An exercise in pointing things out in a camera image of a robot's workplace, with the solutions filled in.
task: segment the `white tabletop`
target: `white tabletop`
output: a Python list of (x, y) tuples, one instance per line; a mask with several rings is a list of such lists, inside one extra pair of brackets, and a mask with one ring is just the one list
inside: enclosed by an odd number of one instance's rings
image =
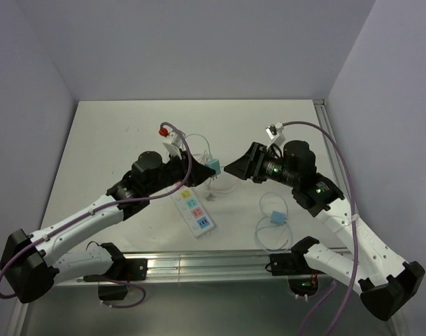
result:
[[(51, 192), (42, 228), (85, 208), (104, 194), (143, 151), (167, 154), (158, 134), (159, 124), (169, 121), (186, 134), (200, 133), (211, 144), (215, 158), (226, 165), (241, 157), (253, 141), (267, 144), (265, 126), (278, 121), (309, 121), (318, 125), (310, 100), (227, 101), (82, 101)], [(319, 131), (303, 125), (285, 128), (286, 139), (308, 141), (317, 157), (318, 171), (334, 179), (325, 142)], [(193, 153), (203, 153), (203, 139), (188, 138)], [(234, 177), (221, 174), (216, 188), (229, 186)], [(289, 207), (288, 223), (294, 243), (311, 235), (328, 247), (343, 244), (320, 222), (298, 206), (290, 188), (267, 181), (239, 181), (230, 194), (216, 194), (214, 202), (204, 199), (204, 185), (195, 188), (197, 197), (217, 228), (209, 237), (195, 239), (170, 197), (151, 201), (150, 206), (129, 220), (99, 232), (90, 240), (113, 242), (122, 251), (217, 251), (257, 249), (253, 233), (260, 213), (259, 200), (273, 191)], [(261, 232), (264, 243), (276, 248), (287, 238), (282, 229)], [(82, 251), (86, 242), (72, 251)]]

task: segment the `white power strip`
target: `white power strip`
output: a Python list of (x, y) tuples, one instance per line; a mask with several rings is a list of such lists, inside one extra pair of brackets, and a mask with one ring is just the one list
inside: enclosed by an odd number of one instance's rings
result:
[(194, 237), (200, 238), (215, 229), (214, 222), (191, 188), (183, 186), (171, 194), (171, 198)]

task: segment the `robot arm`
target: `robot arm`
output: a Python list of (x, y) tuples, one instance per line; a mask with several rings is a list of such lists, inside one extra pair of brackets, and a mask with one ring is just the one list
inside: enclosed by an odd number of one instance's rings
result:
[[(282, 157), (272, 146), (281, 146), (283, 124), (267, 128), (269, 146), (253, 142), (246, 154), (227, 165), (225, 171), (240, 179), (262, 183), (267, 179), (292, 187), (296, 202), (312, 217), (324, 223), (354, 252), (352, 219), (356, 220), (359, 264), (353, 290), (377, 318), (388, 320), (418, 290), (424, 269), (406, 262), (391, 250), (361, 218), (351, 218), (350, 204), (341, 190), (317, 172), (315, 154), (305, 141), (289, 141)], [(303, 238), (286, 255), (271, 255), (274, 276), (290, 275), (297, 270), (319, 270), (348, 286), (353, 262), (312, 237)]]
[[(215, 174), (213, 169), (199, 164), (179, 148), (181, 140), (177, 134), (165, 129), (161, 129), (160, 134), (165, 137), (164, 145), (169, 150), (167, 163), (162, 162), (157, 152), (144, 152), (121, 181), (85, 209), (29, 235), (18, 230), (9, 236), (0, 270), (17, 258), (6, 270), (5, 277), (22, 303), (32, 302), (54, 284), (76, 277), (91, 274), (101, 274), (109, 279), (123, 277), (127, 273), (127, 263), (112, 243), (81, 253), (67, 252), (97, 232), (137, 214), (149, 205), (150, 195), (182, 180), (189, 187), (197, 186)], [(191, 171), (186, 176), (189, 161)], [(25, 248), (28, 250), (19, 256)]]

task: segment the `gray wall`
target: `gray wall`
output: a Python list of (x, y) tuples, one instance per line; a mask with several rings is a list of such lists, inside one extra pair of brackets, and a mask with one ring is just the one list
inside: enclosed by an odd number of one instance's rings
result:
[[(426, 0), (378, 0), (329, 96), (360, 213), (426, 269)], [(426, 277), (405, 309), (426, 335)]]
[[(41, 222), (74, 107), (18, 5), (0, 0), (0, 257), (12, 231)], [(13, 304), (0, 300), (0, 335)]]
[(374, 0), (17, 2), (75, 97), (115, 100), (327, 97)]

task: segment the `small blue block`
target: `small blue block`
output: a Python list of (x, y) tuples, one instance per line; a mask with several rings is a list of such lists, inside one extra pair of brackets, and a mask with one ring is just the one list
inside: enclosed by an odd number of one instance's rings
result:
[(215, 176), (220, 174), (220, 163), (218, 159), (212, 159), (209, 160), (206, 164), (205, 164), (208, 168), (214, 169), (215, 170)]
[(282, 212), (273, 211), (270, 217), (270, 223), (282, 225), (285, 222), (286, 215)]

